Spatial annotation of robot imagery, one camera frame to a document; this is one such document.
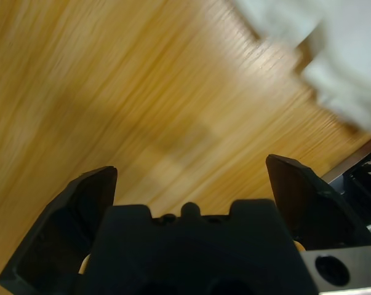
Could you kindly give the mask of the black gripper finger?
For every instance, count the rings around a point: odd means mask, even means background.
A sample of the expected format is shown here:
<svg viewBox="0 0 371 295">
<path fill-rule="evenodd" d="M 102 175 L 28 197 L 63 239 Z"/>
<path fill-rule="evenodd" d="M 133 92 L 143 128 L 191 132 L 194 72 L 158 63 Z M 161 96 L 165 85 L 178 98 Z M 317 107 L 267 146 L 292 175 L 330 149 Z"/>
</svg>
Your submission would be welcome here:
<svg viewBox="0 0 371 295">
<path fill-rule="evenodd" d="M 307 250 L 371 245 L 371 232 L 346 200 L 295 159 L 266 158 L 276 206 L 292 238 Z"/>
<path fill-rule="evenodd" d="M 12 294 L 74 294 L 118 171 L 98 168 L 72 180 L 42 211 L 0 274 Z"/>
</svg>

